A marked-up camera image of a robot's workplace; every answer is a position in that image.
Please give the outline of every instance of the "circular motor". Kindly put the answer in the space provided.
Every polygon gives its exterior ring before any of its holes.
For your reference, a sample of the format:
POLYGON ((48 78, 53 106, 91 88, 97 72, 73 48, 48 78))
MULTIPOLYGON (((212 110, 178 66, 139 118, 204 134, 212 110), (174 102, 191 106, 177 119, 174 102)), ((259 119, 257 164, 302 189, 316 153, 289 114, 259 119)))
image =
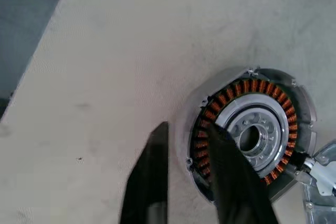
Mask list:
POLYGON ((207 127, 216 123, 231 134, 276 200, 295 183, 293 152, 313 154, 314 121, 312 102, 292 76, 275 69, 228 69, 196 89, 177 116, 177 156, 212 202, 207 127))

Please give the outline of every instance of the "gray floor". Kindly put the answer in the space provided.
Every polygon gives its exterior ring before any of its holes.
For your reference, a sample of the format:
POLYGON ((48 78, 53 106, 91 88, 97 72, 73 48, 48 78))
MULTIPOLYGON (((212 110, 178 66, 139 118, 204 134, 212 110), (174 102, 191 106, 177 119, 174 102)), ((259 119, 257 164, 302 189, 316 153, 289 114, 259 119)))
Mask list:
POLYGON ((0 0, 0 98, 8 99, 58 0, 0 0))
MULTIPOLYGON (((335 13, 336 0, 60 0, 0 124, 1 223, 118 223, 148 134, 231 66, 297 77, 320 148, 336 136, 335 13)), ((173 157, 170 223, 216 223, 173 157)), ((275 204, 282 224, 305 223, 299 189, 275 204)))

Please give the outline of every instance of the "copper coil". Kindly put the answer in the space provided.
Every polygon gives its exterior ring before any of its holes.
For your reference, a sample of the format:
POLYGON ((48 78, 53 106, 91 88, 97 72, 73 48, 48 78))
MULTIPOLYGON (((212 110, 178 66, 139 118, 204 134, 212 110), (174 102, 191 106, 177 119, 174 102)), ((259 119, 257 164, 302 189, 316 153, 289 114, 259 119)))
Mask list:
POLYGON ((287 146, 288 146, 289 148, 294 148, 294 147, 295 147, 295 141, 289 141, 289 142, 287 143, 287 146))
POLYGON ((226 105, 227 101, 225 99, 225 96, 223 96, 222 94, 220 94, 218 96, 218 99, 220 100, 220 102, 222 103, 222 105, 226 105))
POLYGON ((286 115, 292 115, 293 113, 295 113, 295 109, 292 105, 288 110, 286 110, 286 115))
POLYGON ((288 106, 290 106, 292 104, 292 102, 290 101, 290 99, 288 98, 284 104, 282 105, 282 108, 285 109, 287 108, 288 106))
POLYGON ((203 170, 202 170, 202 173, 203 173, 203 175, 208 175, 208 174, 210 174, 210 169, 209 169, 209 167, 203 169, 203 170))
POLYGON ((208 134, 204 131, 199 131, 197 137, 200 138, 208 137, 208 134))
POLYGON ((290 118, 288 118, 288 123, 296 122, 296 120, 297 120, 297 117, 296 117, 296 114, 294 114, 290 118))
POLYGON ((236 89, 236 95, 237 96, 239 96, 239 95, 241 95, 242 93, 242 89, 241 89, 242 87, 240 86, 240 84, 239 83, 237 83, 237 84, 235 84, 235 89, 236 89))
POLYGON ((273 93, 272 93, 272 97, 275 99, 280 93, 280 89, 278 86, 275 87, 273 93))
POLYGON ((198 163, 198 167, 199 168, 201 168, 201 167, 203 167, 203 166, 206 166, 206 165, 208 165, 209 164, 209 161, 210 161, 210 159, 207 157, 207 158, 204 158, 204 159, 202 159, 199 163, 198 163))
POLYGON ((199 141, 199 142, 196 142, 195 143, 195 147, 196 148, 204 148, 204 147, 207 147, 208 146, 208 141, 199 141))
POLYGON ((260 82, 260 86, 259 86, 259 92, 260 92, 260 93, 263 93, 263 92, 264 92, 265 86, 266 86, 266 81, 261 80, 261 82, 260 82))
POLYGON ((287 156, 291 156, 291 155, 293 154, 293 149, 286 149, 286 150, 285 150, 285 154, 286 154, 287 156))
POLYGON ((248 80, 244 81, 244 93, 247 93, 249 91, 250 84, 248 83, 248 80))
POLYGON ((274 87, 274 84, 273 83, 269 83, 267 85, 267 88, 266 88, 266 94, 270 95, 272 90, 273 90, 273 87, 274 87))
POLYGON ((203 128, 207 128, 209 126, 210 122, 206 120, 201 120, 200 126, 203 128))
POLYGON ((221 107, 216 102, 211 103, 211 108, 213 108, 216 112, 219 112, 221 109, 221 107))
POLYGON ((284 156, 284 157, 281 159, 281 162, 283 162, 285 165, 287 165, 288 162, 289 162, 289 157, 284 156))
POLYGON ((269 175, 266 175, 264 179, 265 179, 266 185, 269 185, 272 183, 272 179, 269 177, 269 175))
POLYGON ((278 97, 278 102, 282 103, 286 99, 287 95, 285 93, 281 93, 278 97))
POLYGON ((257 92, 258 80, 252 80, 251 91, 257 92))
POLYGON ((208 151, 200 151, 195 154, 197 158, 204 157, 208 155, 208 151))
POLYGON ((284 166, 281 165, 281 164, 278 164, 276 168, 277 168, 277 170, 278 170, 279 172, 281 172, 281 173, 284 171, 284 166))
POLYGON ((271 172, 272 179, 275 180, 279 176, 279 172, 277 170, 273 170, 271 172))
POLYGON ((211 120, 214 120, 216 118, 216 115, 214 113, 210 112, 209 110, 206 110, 204 115, 211 120))
POLYGON ((232 89, 228 88, 226 90, 227 96, 229 97, 230 100, 232 100, 235 96, 233 95, 232 89))
POLYGON ((289 126, 290 131, 297 131, 298 130, 298 125, 297 124, 292 124, 289 126))
POLYGON ((295 140, 298 138, 298 133, 289 133, 288 138, 295 140))

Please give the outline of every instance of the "central bore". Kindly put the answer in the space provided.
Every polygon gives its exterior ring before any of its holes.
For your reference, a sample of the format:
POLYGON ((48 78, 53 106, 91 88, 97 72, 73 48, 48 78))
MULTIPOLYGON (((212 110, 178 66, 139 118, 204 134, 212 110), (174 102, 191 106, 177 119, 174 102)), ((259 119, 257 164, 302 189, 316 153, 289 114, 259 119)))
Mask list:
POLYGON ((256 147, 259 141, 259 130, 255 126, 251 126, 247 128, 240 137, 240 149, 243 152, 251 151, 254 147, 256 147))

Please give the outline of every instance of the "motor assembly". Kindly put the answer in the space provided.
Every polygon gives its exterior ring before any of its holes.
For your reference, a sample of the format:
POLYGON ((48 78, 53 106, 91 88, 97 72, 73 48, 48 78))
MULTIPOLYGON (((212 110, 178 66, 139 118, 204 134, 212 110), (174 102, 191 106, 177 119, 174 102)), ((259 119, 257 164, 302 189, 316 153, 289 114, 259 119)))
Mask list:
POLYGON ((293 153, 312 155, 315 120, 312 102, 294 77, 274 69, 228 69, 187 99, 175 123, 176 153, 187 176, 212 202, 207 127, 215 123, 231 134, 275 200, 295 183, 293 153))

